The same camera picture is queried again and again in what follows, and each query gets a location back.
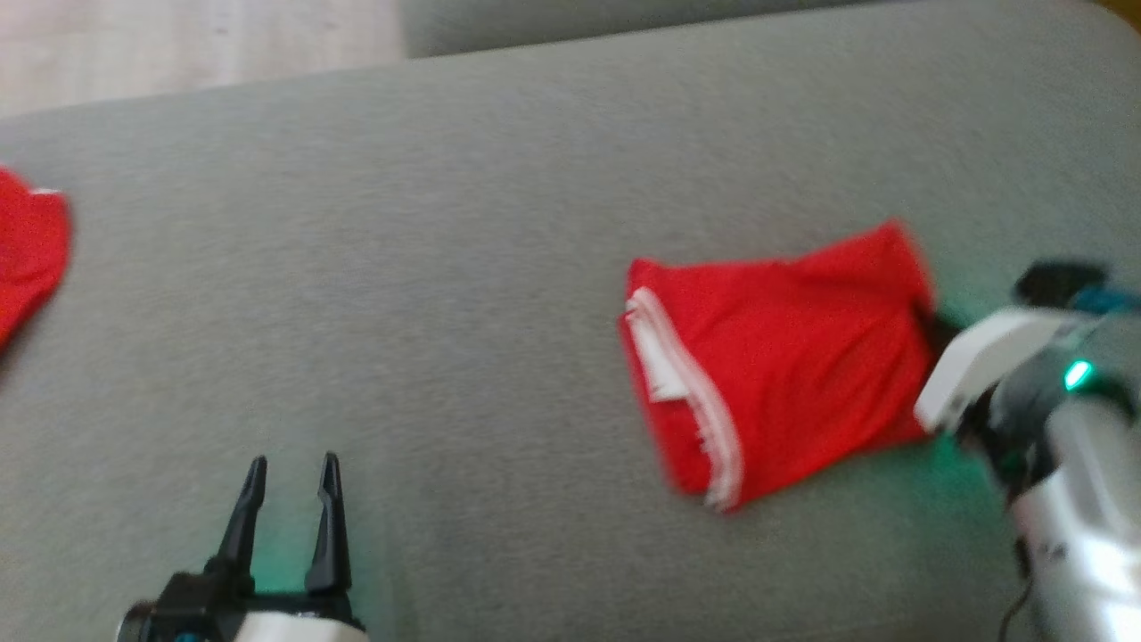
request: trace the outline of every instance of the red fabric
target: red fabric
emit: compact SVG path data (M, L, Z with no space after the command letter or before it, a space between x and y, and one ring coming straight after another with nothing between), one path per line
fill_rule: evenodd
M59 283L70 227L63 194L0 166L0 347Z
M933 293L898 222L792 261L670 267L640 258L626 296L639 287L656 294L731 415L743 471L721 509L924 436L912 408L934 359L923 332ZM666 473L680 490L705 493L709 446L693 409L650 401L624 319L634 389Z

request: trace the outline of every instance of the green led indicator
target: green led indicator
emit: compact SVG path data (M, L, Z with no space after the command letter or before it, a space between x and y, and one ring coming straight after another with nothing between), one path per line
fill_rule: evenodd
M1074 390L1082 385L1090 374L1093 373L1093 364L1089 361L1075 361L1069 371L1066 371L1066 376L1062 379L1066 382L1066 390Z

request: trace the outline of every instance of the gray fabric surface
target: gray fabric surface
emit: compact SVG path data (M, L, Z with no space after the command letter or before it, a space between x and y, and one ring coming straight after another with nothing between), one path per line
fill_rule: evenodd
M400 0L413 57L539 44L859 0Z
M1119 21L986 0L5 121L76 229L0 369L0 639L108 634L217 546L261 453L256 571L298 585L326 449L374 640L990 639L1010 531L946 444L729 518L666 489L624 270L899 216L968 315L1042 254L1141 285L1139 104Z

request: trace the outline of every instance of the folded garment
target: folded garment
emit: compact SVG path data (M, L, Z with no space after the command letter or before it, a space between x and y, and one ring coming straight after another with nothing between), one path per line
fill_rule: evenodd
M63 194L0 166L0 347L56 289L70 235Z
M630 266L618 328L666 473L720 511L922 439L934 296L900 224L792 261Z

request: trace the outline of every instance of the wooden floor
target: wooden floor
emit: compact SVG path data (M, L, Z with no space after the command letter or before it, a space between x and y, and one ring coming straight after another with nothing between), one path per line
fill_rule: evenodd
M402 59L396 0L0 0L0 115Z

